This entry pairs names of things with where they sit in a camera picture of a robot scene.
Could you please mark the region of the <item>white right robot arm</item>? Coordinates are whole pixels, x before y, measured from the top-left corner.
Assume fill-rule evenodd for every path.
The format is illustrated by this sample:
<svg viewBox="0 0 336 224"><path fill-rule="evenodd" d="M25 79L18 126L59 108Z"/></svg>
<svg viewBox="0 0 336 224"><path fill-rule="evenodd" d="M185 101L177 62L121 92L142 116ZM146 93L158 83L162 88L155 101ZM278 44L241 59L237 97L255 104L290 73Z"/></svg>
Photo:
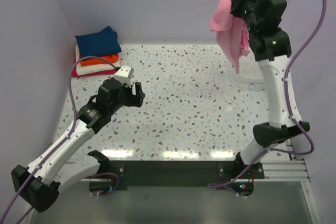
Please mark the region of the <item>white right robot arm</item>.
<svg viewBox="0 0 336 224"><path fill-rule="evenodd" d="M286 70L291 56L288 34L279 24L286 0L232 0L230 13L242 18L249 31L249 44L264 78L269 104L268 122L253 127L253 140L237 153L231 168L246 178L266 152L286 140L310 131L296 107L291 74Z"/></svg>

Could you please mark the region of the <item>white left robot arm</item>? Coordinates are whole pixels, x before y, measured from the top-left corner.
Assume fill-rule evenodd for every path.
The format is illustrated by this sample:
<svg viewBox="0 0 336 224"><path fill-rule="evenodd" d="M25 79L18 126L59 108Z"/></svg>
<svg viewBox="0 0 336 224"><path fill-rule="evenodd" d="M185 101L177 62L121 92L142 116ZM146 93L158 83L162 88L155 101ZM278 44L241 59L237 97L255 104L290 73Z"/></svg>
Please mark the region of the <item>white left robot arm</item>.
<svg viewBox="0 0 336 224"><path fill-rule="evenodd" d="M120 108L140 108L144 98L140 82L128 86L115 78L105 80L48 150L26 167L17 165L12 170L16 194L38 212L47 210L59 196L61 183L54 179L67 160L107 125Z"/></svg>

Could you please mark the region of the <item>pink t shirt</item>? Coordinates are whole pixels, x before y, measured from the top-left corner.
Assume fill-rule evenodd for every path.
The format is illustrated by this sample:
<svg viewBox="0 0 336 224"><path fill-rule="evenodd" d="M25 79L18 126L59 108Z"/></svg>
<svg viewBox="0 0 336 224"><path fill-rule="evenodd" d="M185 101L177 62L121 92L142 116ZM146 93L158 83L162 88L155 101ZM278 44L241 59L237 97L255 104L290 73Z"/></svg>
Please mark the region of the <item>pink t shirt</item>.
<svg viewBox="0 0 336 224"><path fill-rule="evenodd" d="M232 0L219 0L211 17L210 30L216 33L216 41L228 58L235 72L240 72L239 60L248 56L249 31L242 18L230 13Z"/></svg>

